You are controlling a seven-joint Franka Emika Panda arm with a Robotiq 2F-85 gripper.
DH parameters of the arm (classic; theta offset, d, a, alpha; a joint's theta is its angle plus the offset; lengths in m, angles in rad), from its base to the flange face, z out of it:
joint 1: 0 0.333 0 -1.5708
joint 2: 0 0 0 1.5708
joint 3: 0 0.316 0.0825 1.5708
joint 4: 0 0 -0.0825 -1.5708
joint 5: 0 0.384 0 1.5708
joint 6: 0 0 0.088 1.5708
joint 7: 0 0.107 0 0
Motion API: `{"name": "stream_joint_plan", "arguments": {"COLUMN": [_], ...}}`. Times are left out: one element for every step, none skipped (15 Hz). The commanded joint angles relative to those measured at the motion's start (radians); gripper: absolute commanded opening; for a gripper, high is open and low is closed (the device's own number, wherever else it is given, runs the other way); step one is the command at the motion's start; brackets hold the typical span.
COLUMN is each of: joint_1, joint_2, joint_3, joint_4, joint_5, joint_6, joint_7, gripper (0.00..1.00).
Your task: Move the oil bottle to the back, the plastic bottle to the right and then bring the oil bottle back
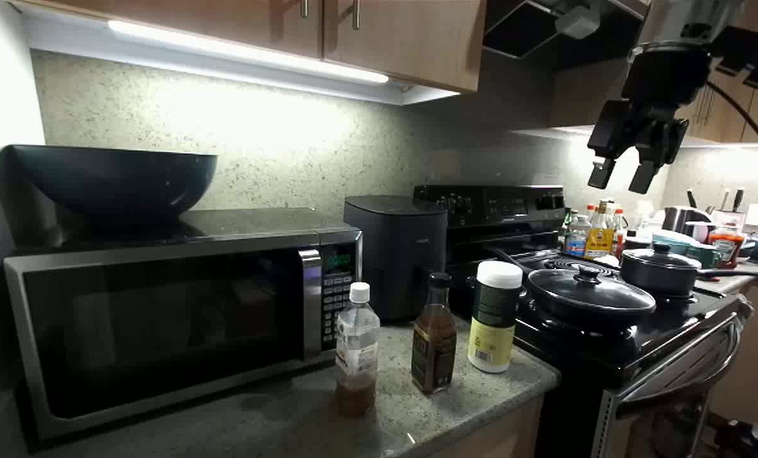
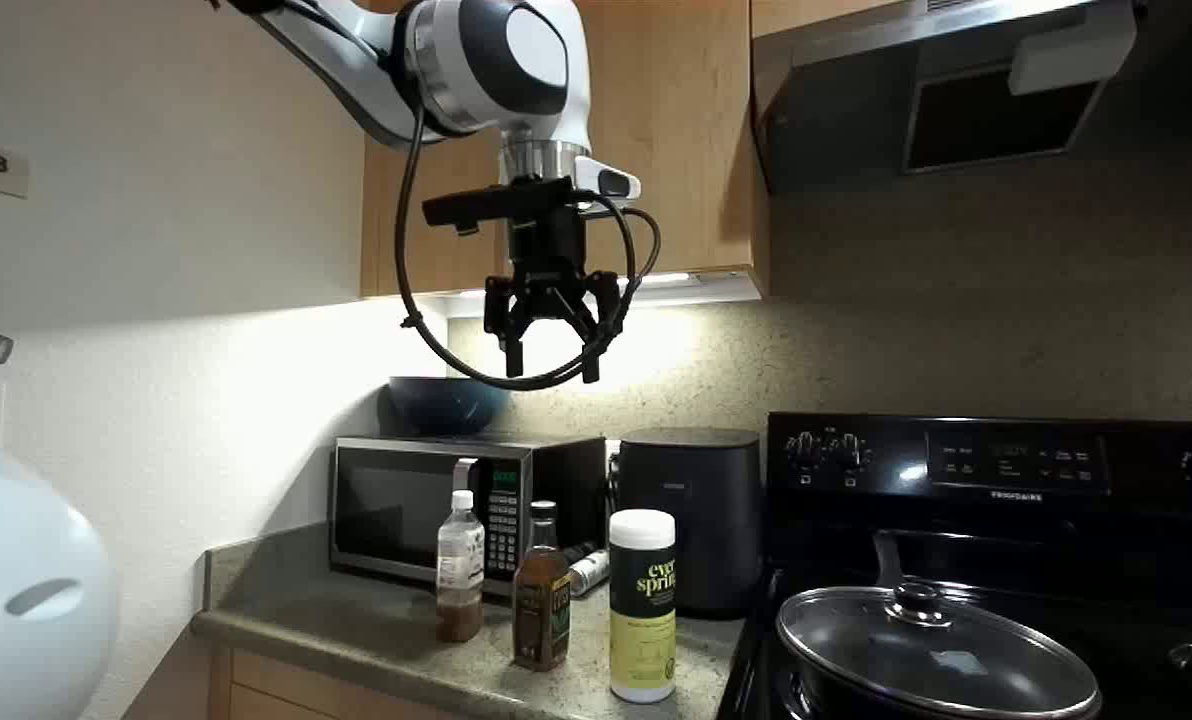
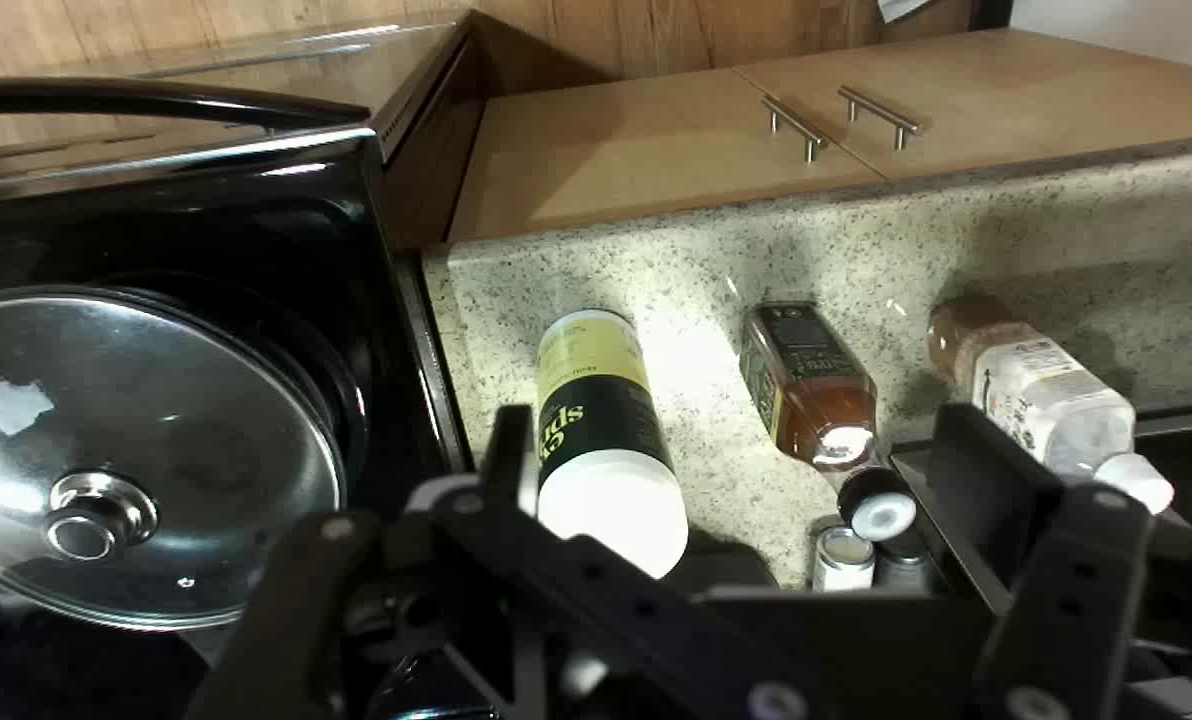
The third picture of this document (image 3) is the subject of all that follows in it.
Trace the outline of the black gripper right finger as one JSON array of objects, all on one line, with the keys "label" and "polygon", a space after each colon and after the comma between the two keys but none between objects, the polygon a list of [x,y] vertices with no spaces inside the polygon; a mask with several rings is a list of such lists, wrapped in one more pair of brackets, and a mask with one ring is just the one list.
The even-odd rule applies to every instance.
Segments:
[{"label": "black gripper right finger", "polygon": [[978,408],[943,403],[916,465],[932,532],[988,610],[977,720],[1113,720],[1137,636],[1151,516],[1061,481]]}]

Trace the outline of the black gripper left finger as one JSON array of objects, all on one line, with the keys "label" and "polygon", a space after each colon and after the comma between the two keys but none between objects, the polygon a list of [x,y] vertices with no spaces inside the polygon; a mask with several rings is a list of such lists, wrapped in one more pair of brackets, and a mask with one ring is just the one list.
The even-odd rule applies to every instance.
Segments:
[{"label": "black gripper left finger", "polygon": [[182,720],[507,720],[511,511],[300,520]]}]

